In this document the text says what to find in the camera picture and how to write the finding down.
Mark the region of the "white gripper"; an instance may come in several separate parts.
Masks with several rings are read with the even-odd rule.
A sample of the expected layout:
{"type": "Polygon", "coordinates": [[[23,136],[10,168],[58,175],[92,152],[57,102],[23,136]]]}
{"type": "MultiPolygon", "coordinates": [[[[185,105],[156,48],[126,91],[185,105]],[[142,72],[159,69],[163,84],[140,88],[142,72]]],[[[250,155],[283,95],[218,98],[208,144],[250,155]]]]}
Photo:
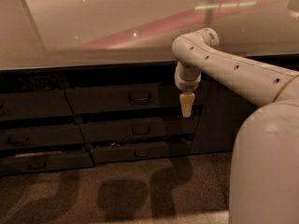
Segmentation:
{"type": "Polygon", "coordinates": [[[188,91],[195,91],[198,88],[200,81],[201,76],[198,76],[194,80],[184,80],[178,74],[175,74],[175,84],[180,91],[183,91],[179,96],[179,101],[182,116],[184,118],[188,118],[192,114],[192,106],[195,98],[194,93],[188,91]]]}

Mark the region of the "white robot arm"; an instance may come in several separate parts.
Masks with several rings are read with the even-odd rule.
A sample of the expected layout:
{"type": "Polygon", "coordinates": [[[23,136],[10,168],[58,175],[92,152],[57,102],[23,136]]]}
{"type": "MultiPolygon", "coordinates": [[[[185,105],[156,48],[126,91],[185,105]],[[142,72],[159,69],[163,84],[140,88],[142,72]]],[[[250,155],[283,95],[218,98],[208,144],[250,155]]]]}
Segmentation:
{"type": "Polygon", "coordinates": [[[299,76],[296,71],[220,51],[203,28],[172,44],[183,117],[207,74],[256,105],[241,125],[231,161],[229,224],[299,224],[299,76]]]}

